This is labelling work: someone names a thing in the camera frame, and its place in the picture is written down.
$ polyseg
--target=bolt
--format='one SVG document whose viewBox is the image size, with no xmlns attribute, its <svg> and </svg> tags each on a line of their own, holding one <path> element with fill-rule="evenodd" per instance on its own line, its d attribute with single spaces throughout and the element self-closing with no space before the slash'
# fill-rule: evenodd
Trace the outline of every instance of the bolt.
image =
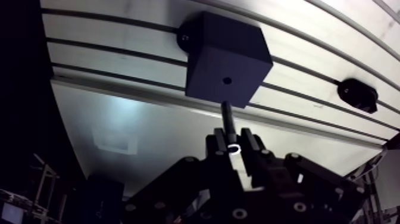
<svg viewBox="0 0 400 224">
<path fill-rule="evenodd" d="M 165 204 L 162 201 L 159 201 L 154 204 L 154 208 L 155 209 L 163 209 L 163 208 L 165 208 Z"/>
<path fill-rule="evenodd" d="M 360 187 L 360 186 L 358 186 L 358 187 L 356 188 L 356 190 L 357 190 L 359 193 L 362 193 L 362 194 L 365 192 L 364 188 L 362 188 L 362 187 Z"/>
<path fill-rule="evenodd" d="M 195 159 L 194 159 L 193 157 L 186 157 L 186 158 L 185 158 L 185 161 L 191 163 L 191 162 L 195 161 Z"/>
<path fill-rule="evenodd" d="M 135 206 L 134 204 L 127 204 L 127 205 L 125 206 L 125 210 L 126 210 L 126 211 L 133 211 L 133 210 L 136 210 L 136 206 Z"/>
<path fill-rule="evenodd" d="M 342 188 L 336 188 L 335 192 L 341 195 L 341 194 L 343 194 L 343 189 Z"/>
<path fill-rule="evenodd" d="M 232 212 L 232 216 L 233 216 L 235 219 L 246 219 L 246 217 L 247 217 L 247 211 L 244 210 L 244 209 L 235 209 L 235 210 Z"/>
<path fill-rule="evenodd" d="M 293 208 L 295 209 L 295 211 L 297 212 L 305 212 L 307 210 L 307 206 L 303 203 L 303 202 L 296 202 L 293 205 Z"/>
</svg>

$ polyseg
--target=black metal rod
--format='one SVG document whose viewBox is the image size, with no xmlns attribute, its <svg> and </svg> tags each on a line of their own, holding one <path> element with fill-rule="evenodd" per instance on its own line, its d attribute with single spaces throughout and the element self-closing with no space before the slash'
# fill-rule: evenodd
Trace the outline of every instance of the black metal rod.
<svg viewBox="0 0 400 224">
<path fill-rule="evenodd" d="M 235 124 L 233 123 L 232 107 L 229 102 L 224 101 L 221 104 L 222 121 L 224 124 L 225 135 L 228 145 L 236 143 Z"/>
</svg>

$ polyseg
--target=small black device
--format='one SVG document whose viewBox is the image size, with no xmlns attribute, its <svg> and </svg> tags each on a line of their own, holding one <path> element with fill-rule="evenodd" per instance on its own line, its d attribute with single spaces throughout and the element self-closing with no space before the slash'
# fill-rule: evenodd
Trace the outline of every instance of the small black device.
<svg viewBox="0 0 400 224">
<path fill-rule="evenodd" d="M 188 97 L 245 108 L 273 66 L 261 29 L 202 12 L 177 31 L 187 52 Z"/>
<path fill-rule="evenodd" d="M 368 112 L 370 114 L 377 111 L 376 101 L 378 93 L 371 86 L 356 79 L 347 79 L 337 87 L 340 98 L 351 106 Z"/>
</svg>

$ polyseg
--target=black cube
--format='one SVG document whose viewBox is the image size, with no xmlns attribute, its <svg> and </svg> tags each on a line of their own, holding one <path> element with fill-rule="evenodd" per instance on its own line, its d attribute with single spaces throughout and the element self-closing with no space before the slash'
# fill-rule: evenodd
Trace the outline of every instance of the black cube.
<svg viewBox="0 0 400 224">
<path fill-rule="evenodd" d="M 186 96 L 244 108 L 273 66 L 259 27 L 203 12 L 177 35 L 188 54 Z"/>
</svg>

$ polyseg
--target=dark background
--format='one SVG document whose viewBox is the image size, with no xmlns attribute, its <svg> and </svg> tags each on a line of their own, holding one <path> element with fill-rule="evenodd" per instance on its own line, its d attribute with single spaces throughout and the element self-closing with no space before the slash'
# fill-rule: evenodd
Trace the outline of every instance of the dark background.
<svg viewBox="0 0 400 224">
<path fill-rule="evenodd" d="M 62 191 L 84 181 L 55 101 L 39 0 L 0 7 L 0 188 L 26 186 L 36 153 L 60 176 Z"/>
</svg>

